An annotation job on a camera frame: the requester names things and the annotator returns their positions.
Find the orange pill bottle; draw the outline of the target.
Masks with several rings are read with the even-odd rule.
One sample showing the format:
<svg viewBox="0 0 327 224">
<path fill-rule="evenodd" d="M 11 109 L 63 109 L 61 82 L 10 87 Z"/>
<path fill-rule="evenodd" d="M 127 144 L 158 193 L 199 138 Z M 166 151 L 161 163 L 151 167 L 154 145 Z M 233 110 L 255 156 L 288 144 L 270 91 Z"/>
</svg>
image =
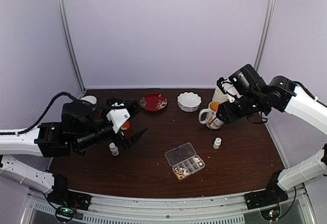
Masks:
<svg viewBox="0 0 327 224">
<path fill-rule="evenodd" d="M 126 121 L 122 127 L 121 130 L 129 130 L 130 129 L 130 121 Z"/>
</svg>

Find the small white bottle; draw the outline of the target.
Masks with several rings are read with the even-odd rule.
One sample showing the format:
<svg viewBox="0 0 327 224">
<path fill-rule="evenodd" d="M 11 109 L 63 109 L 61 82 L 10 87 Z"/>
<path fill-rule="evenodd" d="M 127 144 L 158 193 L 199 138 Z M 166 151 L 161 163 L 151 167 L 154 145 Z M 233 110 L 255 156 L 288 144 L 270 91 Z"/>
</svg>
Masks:
<svg viewBox="0 0 327 224">
<path fill-rule="evenodd" d="M 118 147 L 115 145 L 115 143 L 110 143 L 109 144 L 109 149 L 110 149 L 111 154 L 113 156 L 119 155 L 119 150 L 118 150 Z"/>
<path fill-rule="evenodd" d="M 221 146 L 222 140 L 221 138 L 215 138 L 214 143 L 213 143 L 213 148 L 214 149 L 219 149 Z"/>
</svg>

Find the clear plastic pill organizer box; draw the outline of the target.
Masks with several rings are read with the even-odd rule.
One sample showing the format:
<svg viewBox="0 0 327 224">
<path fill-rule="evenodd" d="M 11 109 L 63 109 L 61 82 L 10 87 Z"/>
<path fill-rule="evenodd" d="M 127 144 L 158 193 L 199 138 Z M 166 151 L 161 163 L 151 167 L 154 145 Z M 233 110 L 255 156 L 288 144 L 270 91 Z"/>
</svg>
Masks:
<svg viewBox="0 0 327 224">
<path fill-rule="evenodd" d="M 205 162 L 190 142 L 166 151 L 165 157 L 179 180 L 205 168 Z"/>
</svg>

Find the grey cap supplement bottle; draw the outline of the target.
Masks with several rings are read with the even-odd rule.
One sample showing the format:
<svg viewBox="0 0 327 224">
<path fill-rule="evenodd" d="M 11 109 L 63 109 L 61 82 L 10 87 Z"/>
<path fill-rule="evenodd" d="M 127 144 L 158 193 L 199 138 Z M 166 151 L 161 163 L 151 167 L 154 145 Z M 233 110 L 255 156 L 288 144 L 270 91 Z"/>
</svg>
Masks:
<svg viewBox="0 0 327 224">
<path fill-rule="evenodd" d="M 220 129 L 223 124 L 224 122 L 218 119 L 216 115 L 209 116 L 206 120 L 207 128 L 212 130 Z"/>
</svg>

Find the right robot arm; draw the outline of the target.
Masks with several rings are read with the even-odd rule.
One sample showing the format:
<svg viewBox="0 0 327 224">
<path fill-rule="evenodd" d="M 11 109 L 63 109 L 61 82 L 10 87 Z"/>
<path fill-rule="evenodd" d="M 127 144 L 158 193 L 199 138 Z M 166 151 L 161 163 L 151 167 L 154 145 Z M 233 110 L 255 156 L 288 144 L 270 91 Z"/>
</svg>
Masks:
<svg viewBox="0 0 327 224">
<path fill-rule="evenodd" d="M 269 84 L 250 64 L 241 67 L 227 79 L 217 80 L 217 87 L 229 100 L 218 106 L 214 120 L 233 123 L 255 113 L 269 115 L 272 109 L 302 119 L 326 133 L 326 105 L 313 96 L 302 83 L 275 76 Z M 296 185 L 326 174 L 326 147 L 296 166 L 272 174 L 262 200 L 273 204 Z"/>
</svg>

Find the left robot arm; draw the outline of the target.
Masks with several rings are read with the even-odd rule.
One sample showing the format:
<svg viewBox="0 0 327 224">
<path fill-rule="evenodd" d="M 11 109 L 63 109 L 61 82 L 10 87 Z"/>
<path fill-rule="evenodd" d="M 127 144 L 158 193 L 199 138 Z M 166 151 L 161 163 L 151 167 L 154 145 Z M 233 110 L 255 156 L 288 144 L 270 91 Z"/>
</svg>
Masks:
<svg viewBox="0 0 327 224">
<path fill-rule="evenodd" d="M 63 206 L 68 206 L 74 198 L 64 176 L 37 170 L 14 156 L 57 158 L 70 156 L 71 152 L 84 155 L 87 149 L 106 141 L 111 150 L 118 145 L 128 149 L 147 131 L 144 128 L 130 138 L 122 131 L 123 125 L 139 111 L 136 100 L 110 98 L 104 106 L 99 106 L 96 97 L 86 96 L 65 103 L 60 122 L 36 123 L 22 130 L 1 130 L 1 174 L 46 195 L 52 194 Z"/>
</svg>

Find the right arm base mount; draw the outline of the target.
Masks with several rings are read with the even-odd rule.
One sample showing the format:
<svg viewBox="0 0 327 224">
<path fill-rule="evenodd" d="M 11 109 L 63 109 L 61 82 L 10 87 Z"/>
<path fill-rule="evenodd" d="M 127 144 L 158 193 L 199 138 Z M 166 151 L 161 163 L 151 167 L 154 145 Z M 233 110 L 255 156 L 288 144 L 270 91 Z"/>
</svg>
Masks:
<svg viewBox="0 0 327 224">
<path fill-rule="evenodd" d="M 277 194 L 276 192 L 269 190 L 249 192 L 246 193 L 244 197 L 248 210 L 277 205 L 282 201 L 288 200 L 287 193 Z"/>
</svg>

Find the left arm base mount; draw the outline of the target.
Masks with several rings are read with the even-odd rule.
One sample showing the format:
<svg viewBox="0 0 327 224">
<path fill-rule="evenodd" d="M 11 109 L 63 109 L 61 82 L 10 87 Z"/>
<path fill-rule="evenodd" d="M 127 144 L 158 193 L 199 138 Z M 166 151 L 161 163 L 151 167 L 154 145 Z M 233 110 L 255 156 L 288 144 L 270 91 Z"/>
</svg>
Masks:
<svg viewBox="0 0 327 224">
<path fill-rule="evenodd" d="M 89 194 L 68 190 L 66 192 L 53 191 L 46 196 L 51 203 L 72 209 L 87 211 L 91 202 Z"/>
</svg>

